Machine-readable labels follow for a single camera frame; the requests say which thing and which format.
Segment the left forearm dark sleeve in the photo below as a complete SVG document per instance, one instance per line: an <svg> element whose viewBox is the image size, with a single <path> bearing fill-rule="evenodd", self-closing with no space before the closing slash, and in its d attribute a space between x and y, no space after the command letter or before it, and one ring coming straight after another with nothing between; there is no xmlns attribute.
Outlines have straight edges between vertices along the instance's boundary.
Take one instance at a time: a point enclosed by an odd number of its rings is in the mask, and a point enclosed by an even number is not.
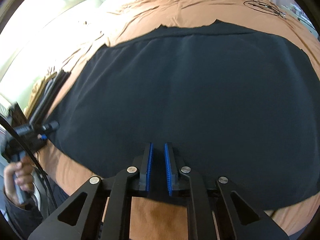
<svg viewBox="0 0 320 240"><path fill-rule="evenodd" d="M5 210L8 223L20 239L28 239L30 234L44 221L33 198L26 205L15 205L5 194Z"/></svg>

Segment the person's left hand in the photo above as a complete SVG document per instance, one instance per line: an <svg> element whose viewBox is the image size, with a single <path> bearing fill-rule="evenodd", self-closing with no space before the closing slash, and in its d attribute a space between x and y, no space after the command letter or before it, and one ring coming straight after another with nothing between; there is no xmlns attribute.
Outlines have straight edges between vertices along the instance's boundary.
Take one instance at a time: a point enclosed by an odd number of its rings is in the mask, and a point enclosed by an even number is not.
<svg viewBox="0 0 320 240"><path fill-rule="evenodd" d="M4 168L4 193L15 205L27 204L26 201L19 201L16 186L26 193L33 194L33 170L33 162L28 156L23 157L16 163L10 163Z"/></svg>

